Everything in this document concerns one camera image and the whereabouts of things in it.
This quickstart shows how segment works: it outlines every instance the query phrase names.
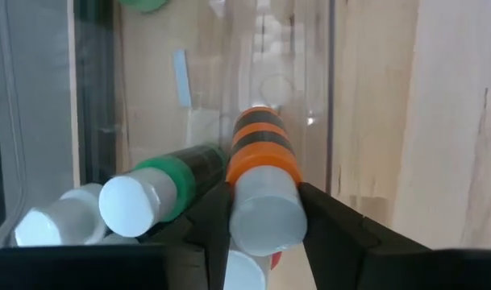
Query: white plastic cap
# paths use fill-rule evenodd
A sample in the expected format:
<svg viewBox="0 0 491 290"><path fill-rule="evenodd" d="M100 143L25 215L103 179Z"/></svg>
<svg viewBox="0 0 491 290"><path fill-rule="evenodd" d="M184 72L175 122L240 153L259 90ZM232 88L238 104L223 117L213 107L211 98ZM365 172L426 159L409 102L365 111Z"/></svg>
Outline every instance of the white plastic cap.
<svg viewBox="0 0 491 290"><path fill-rule="evenodd" d="M65 193L47 208L33 208L15 229L20 247L88 245L102 240L106 226L98 212L100 184Z"/></svg>
<svg viewBox="0 0 491 290"><path fill-rule="evenodd" d="M231 243L223 290L266 290L270 263L270 257L247 255Z"/></svg>
<svg viewBox="0 0 491 290"><path fill-rule="evenodd" d="M122 237L119 234L109 234L101 242L101 245L138 245L139 242L135 238Z"/></svg>
<svg viewBox="0 0 491 290"><path fill-rule="evenodd" d="M230 232L239 249L272 255L301 243L306 230L306 214L290 174L259 166L238 179Z"/></svg>
<svg viewBox="0 0 491 290"><path fill-rule="evenodd" d="M98 207L116 234L134 238L171 213L177 187L161 170L143 168L116 176L103 186Z"/></svg>

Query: test tube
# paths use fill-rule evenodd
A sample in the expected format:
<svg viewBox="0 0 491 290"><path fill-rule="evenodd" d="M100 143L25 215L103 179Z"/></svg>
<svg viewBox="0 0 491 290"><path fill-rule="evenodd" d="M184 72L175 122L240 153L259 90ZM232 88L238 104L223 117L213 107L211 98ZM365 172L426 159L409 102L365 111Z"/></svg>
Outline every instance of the test tube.
<svg viewBox="0 0 491 290"><path fill-rule="evenodd" d="M32 208L15 229L20 247L92 245L106 233L98 212L100 184L86 184L65 193L46 208Z"/></svg>
<svg viewBox="0 0 491 290"><path fill-rule="evenodd" d="M235 124L227 182L234 187L230 232L250 255L266 256L297 245L307 229L298 195L302 175L276 111L254 107Z"/></svg>
<svg viewBox="0 0 491 290"><path fill-rule="evenodd" d="M158 222L169 222L191 201L223 180L227 159L205 144L147 159L132 172L109 180L99 209L116 234L134 238Z"/></svg>
<svg viewBox="0 0 491 290"><path fill-rule="evenodd" d="M272 268L270 256L255 257L244 253L231 240L223 290L266 290Z"/></svg>

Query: blue tape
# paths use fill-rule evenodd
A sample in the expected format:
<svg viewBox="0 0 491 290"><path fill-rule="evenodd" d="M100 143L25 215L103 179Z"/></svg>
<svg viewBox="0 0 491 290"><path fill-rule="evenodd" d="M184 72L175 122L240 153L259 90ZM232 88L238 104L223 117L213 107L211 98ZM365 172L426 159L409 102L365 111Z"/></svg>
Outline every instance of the blue tape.
<svg viewBox="0 0 491 290"><path fill-rule="evenodd" d="M179 105L191 108L191 92L189 91L188 66L186 64L185 50L173 53L173 69L177 81L177 98Z"/></svg>

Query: green band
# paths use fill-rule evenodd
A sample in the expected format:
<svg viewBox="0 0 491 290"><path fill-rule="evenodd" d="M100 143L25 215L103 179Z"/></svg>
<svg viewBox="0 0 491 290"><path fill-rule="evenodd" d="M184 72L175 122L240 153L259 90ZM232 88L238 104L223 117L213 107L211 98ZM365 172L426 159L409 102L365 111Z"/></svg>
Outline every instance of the green band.
<svg viewBox="0 0 491 290"><path fill-rule="evenodd" d="M147 159L138 164L134 170L143 168L156 168L168 174L177 187L177 201L173 210L162 222L170 222L179 216L195 197L195 178L189 167L180 159L163 155L152 159Z"/></svg>
<svg viewBox="0 0 491 290"><path fill-rule="evenodd" d="M152 12L163 6L167 0L119 0L122 4L133 7L141 12Z"/></svg>

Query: glass panel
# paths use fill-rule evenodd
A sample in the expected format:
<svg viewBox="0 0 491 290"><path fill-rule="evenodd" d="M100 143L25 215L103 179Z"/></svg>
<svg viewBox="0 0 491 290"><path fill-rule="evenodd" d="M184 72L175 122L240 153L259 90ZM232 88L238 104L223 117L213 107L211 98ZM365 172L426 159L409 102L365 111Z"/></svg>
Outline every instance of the glass panel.
<svg viewBox="0 0 491 290"><path fill-rule="evenodd" d="M255 106L326 188L328 1L138 2L0 1L0 247L100 242L102 184L203 143L229 153Z"/></svg>

